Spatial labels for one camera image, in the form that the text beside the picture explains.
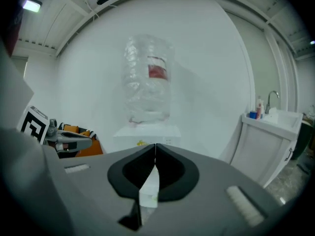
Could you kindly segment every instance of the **white cabinet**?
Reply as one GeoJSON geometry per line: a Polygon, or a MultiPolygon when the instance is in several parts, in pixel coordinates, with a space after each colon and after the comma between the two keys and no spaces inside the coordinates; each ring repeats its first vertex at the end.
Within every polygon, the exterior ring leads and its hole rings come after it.
{"type": "MultiPolygon", "coordinates": [[[[301,125],[298,116],[295,125],[301,125]]],[[[242,116],[242,133],[231,165],[266,187],[283,169],[295,149],[298,131],[285,133],[275,124],[242,116]]]]}

